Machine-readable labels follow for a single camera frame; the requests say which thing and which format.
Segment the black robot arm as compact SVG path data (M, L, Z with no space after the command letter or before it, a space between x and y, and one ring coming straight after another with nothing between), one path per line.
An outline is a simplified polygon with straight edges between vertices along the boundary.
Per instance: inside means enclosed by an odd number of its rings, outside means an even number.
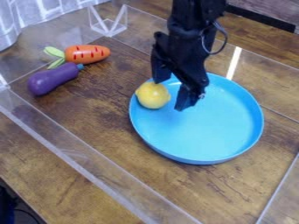
M177 111L192 107L205 95L209 78L204 61L223 50L228 41L217 22L225 5L225 0L172 0L168 33L153 34L152 78L160 83L173 74L181 82L175 103Z

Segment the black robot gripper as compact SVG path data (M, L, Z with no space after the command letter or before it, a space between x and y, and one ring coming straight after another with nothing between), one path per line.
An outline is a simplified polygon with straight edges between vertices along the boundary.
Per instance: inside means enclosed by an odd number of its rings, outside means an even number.
M183 84L173 108L184 111L205 95L200 89L209 84L204 61L223 50L228 34L219 23L188 31L177 25L169 26L168 29L168 34L160 31L153 34L152 78L159 84L171 78L171 74L176 75Z

